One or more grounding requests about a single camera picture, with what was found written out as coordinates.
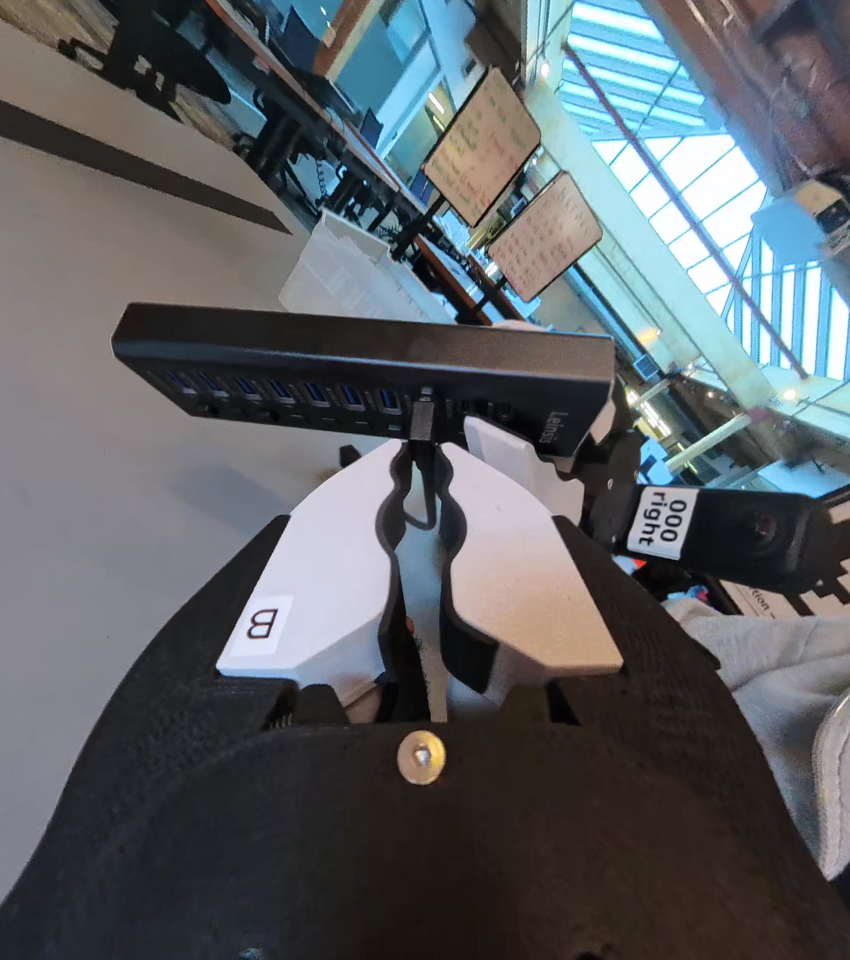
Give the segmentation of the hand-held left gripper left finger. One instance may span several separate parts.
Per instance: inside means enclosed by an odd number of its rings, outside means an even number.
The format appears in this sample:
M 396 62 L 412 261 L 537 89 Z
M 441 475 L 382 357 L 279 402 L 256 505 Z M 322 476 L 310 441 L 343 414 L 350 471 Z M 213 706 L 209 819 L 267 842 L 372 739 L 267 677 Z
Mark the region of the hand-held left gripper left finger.
M 404 620 L 406 443 L 388 440 L 297 505 L 216 662 L 229 678 L 370 690 Z

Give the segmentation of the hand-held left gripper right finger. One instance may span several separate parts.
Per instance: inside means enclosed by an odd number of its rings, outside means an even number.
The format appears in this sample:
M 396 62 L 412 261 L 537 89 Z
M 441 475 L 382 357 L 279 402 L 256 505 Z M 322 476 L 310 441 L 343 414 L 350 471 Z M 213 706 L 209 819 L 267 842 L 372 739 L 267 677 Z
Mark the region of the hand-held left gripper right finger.
M 435 483 L 448 673 L 484 697 L 619 673 L 623 656 L 559 529 L 562 517 L 451 443 L 435 454 Z

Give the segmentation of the black usb hub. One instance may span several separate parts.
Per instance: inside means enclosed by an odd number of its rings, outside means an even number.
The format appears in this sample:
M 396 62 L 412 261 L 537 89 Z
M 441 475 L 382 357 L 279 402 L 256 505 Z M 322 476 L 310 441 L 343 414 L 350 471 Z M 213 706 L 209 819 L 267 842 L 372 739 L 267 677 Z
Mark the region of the black usb hub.
M 134 303 L 115 358 L 194 418 L 433 440 L 483 418 L 551 458 L 575 454 L 613 393 L 611 338 L 378 318 Z

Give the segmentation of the clear plastic bin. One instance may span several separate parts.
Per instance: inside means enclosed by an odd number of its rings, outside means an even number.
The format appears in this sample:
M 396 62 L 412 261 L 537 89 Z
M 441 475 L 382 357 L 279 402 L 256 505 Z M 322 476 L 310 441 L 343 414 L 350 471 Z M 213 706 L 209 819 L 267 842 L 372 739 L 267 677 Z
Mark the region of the clear plastic bin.
M 278 300 L 287 312 L 436 323 L 455 320 L 442 299 L 380 238 L 323 210 Z

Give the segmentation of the whiteboard with handwriting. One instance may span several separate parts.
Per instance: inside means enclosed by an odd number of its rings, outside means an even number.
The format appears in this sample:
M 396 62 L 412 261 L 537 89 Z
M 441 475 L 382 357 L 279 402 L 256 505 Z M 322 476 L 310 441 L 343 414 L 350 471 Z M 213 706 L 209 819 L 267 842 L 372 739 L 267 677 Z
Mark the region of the whiteboard with handwriting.
M 496 66 L 488 68 L 422 164 L 440 197 L 468 227 L 496 206 L 541 145 L 541 131 Z
M 561 171 L 489 245 L 505 283 L 535 300 L 603 237 L 597 216 L 571 173 Z

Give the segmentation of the white ceiling device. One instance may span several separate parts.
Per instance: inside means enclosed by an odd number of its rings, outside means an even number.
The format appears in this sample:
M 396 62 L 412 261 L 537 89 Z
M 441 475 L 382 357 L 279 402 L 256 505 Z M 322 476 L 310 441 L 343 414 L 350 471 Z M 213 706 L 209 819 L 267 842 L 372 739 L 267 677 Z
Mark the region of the white ceiling device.
M 754 231 L 784 266 L 818 261 L 850 234 L 850 188 L 807 179 L 752 214 Z

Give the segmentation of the black office chair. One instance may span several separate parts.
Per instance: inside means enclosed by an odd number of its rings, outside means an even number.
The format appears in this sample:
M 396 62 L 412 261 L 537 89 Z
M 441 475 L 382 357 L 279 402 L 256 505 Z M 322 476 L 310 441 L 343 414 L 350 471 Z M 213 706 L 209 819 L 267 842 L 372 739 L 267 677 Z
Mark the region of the black office chair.
M 78 38 L 57 42 L 57 51 L 76 62 L 79 54 L 96 60 L 96 74 L 120 90 L 177 119 L 177 90 L 185 88 L 219 105 L 231 102 L 226 80 L 207 56 L 179 33 L 193 2 L 103 2 L 117 19 L 108 49 L 96 50 Z

